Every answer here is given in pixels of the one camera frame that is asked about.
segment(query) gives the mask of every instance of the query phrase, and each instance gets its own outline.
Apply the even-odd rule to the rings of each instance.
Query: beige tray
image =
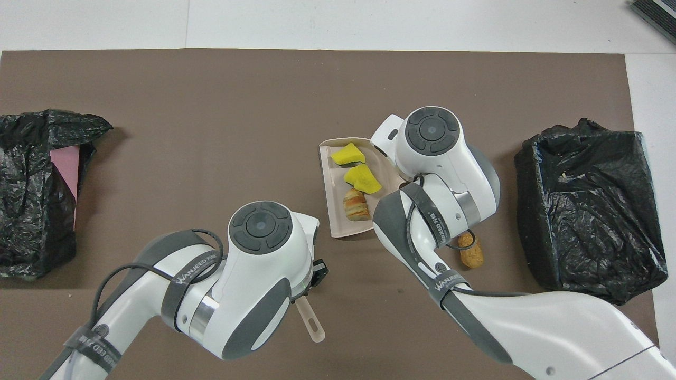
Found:
[[[343,198],[348,190],[352,188],[349,183],[343,180],[343,176],[349,168],[338,166],[331,154],[339,151],[348,143],[353,143],[366,158],[366,164],[383,186],[380,191],[373,194],[364,194],[368,211],[373,215],[378,201],[399,189],[404,180],[397,174],[395,168],[387,161],[387,158],[377,151],[368,139],[361,137],[346,137],[343,139],[331,139],[319,144],[319,158],[322,164],[322,175],[324,176],[324,190],[327,193],[327,206],[329,208],[329,225],[331,227],[332,237],[344,237],[362,233],[373,228],[371,220],[362,220],[353,222],[348,220],[343,209]]]

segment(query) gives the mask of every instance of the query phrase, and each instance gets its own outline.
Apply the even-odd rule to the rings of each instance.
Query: gray velcro strap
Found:
[[[467,280],[464,279],[464,277],[461,276],[460,273],[456,272],[453,269],[447,269],[434,278],[434,283],[432,284],[432,286],[430,286],[428,290],[429,295],[430,297],[432,297],[434,302],[436,302],[437,305],[439,305],[439,307],[443,309],[441,301],[443,301],[443,298],[444,296],[446,296],[446,293],[453,290],[454,286],[461,283],[466,283],[467,285],[469,285]]]
[[[167,286],[162,300],[162,320],[172,329],[180,331],[176,323],[176,315],[180,303],[183,302],[190,282],[218,260],[217,251],[208,251],[194,258],[188,265],[178,271]]]
[[[439,212],[437,205],[435,205],[429,195],[425,193],[425,190],[417,183],[411,182],[402,187],[402,191],[408,195],[413,201],[413,204],[415,204],[420,211],[420,215],[422,215],[429,230],[432,232],[432,235],[434,235],[437,248],[448,244],[452,238],[451,233],[446,222],[443,221],[443,217],[441,216],[441,212]]]
[[[110,373],[122,357],[109,341],[84,326],[77,329],[64,346],[85,355],[106,373]]]

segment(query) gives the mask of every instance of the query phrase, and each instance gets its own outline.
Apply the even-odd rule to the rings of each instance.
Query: brown food item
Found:
[[[366,205],[366,198],[359,190],[350,189],[345,194],[343,207],[345,208],[347,219],[353,222],[371,219],[371,214],[368,212],[368,206]]]
[[[470,244],[472,244],[472,235],[469,232],[458,236],[458,247],[468,247]],[[468,268],[478,268],[483,265],[483,252],[481,251],[479,238],[477,238],[477,243],[474,244],[474,247],[460,251],[460,261]]]

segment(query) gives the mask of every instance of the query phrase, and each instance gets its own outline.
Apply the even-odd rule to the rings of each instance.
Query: yellow food item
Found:
[[[366,205],[366,198],[359,190],[350,189],[347,194],[345,194],[345,198],[343,198],[343,207],[345,208],[347,219],[350,219],[353,222],[371,219],[371,214],[368,212],[368,206]]]
[[[373,194],[383,188],[366,164],[350,168],[343,177],[345,182],[366,194]]]
[[[366,163],[366,157],[353,143],[347,144],[343,149],[332,154],[331,158],[338,165],[345,165],[350,162]]]
[[[481,251],[481,242],[477,237],[477,243],[468,250],[460,251],[460,261],[468,268],[478,268],[483,265],[483,252]],[[472,235],[465,232],[458,237],[458,247],[468,247],[472,244]]]

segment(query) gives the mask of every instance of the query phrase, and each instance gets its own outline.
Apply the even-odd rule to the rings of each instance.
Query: brown mat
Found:
[[[326,340],[312,343],[290,309],[263,348],[221,362],[155,318],[110,379],[529,378],[477,349],[372,231],[330,238],[318,144],[369,137],[422,105],[454,111],[502,181],[498,213],[475,229],[486,264],[463,274],[478,290],[542,291],[516,233],[512,159],[521,141],[580,117],[631,130],[622,55],[3,52],[0,114],[60,108],[116,129],[84,180],[77,257],[36,283],[0,281],[0,378],[38,377],[87,319],[100,280],[148,241],[191,227],[225,238],[233,212],[259,199],[322,223],[316,256],[331,272],[309,299]],[[441,255],[462,270],[454,252]],[[649,292],[621,310],[656,341]]]

